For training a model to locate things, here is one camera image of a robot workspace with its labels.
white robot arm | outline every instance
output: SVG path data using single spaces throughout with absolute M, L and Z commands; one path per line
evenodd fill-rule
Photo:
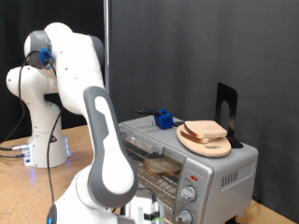
M 11 69 L 7 74 L 7 87 L 18 97 L 20 69 L 20 67 Z M 53 123 L 60 109 L 56 104 L 45 101 L 44 95 L 58 92 L 57 80 L 42 76 L 31 66 L 24 66 L 21 73 L 21 98 L 30 111 L 32 123 L 32 135 L 27 141 L 24 164 L 47 168 L 47 146 Z M 62 125 L 59 120 L 51 142 L 50 167 L 63 164 L 69 155 L 67 139 L 62 135 Z
M 100 46 L 96 38 L 75 34 L 61 23 L 34 31 L 25 41 L 25 56 L 33 50 L 50 51 L 63 106 L 86 119 L 93 144 L 93 163 L 76 175 L 67 192 L 52 206 L 49 224 L 133 223 L 106 210 L 129 203 L 138 179 L 105 91 L 98 60 L 102 56 L 96 46 Z M 38 52 L 29 57 L 28 63 L 41 69 L 44 76 L 55 78 L 42 69 Z

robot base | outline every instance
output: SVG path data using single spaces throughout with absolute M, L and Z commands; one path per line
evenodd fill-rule
M 49 137 L 49 133 L 33 133 L 28 139 L 30 153 L 28 157 L 24 157 L 25 166 L 48 168 L 47 149 Z M 50 143 L 50 167 L 65 163 L 70 155 L 67 138 L 62 135 L 62 130 L 54 132 Z

blue block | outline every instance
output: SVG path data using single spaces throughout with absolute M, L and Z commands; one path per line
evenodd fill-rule
M 165 130 L 175 125 L 172 113 L 167 113 L 165 109 L 162 109 L 159 112 L 162 113 L 161 116 L 154 116 L 157 126 L 162 130 Z

wooden plate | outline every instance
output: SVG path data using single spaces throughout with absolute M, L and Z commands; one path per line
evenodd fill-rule
M 182 128 L 183 125 L 180 125 L 177 128 L 178 140 L 187 149 L 197 154 L 207 156 L 207 157 L 223 157 L 228 155 L 232 149 L 230 142 L 225 137 L 218 138 L 206 144 L 195 143 L 181 136 L 180 131 L 182 130 Z

toaster oven knob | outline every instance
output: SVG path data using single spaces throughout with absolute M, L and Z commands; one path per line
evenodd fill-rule
M 186 199 L 190 203 L 195 201 L 196 192 L 193 187 L 188 186 L 185 189 L 180 190 L 179 194 L 183 199 Z
M 187 210 L 181 210 L 176 217 L 177 223 L 183 223 L 183 224 L 191 224 L 192 223 L 192 216 L 190 212 Z

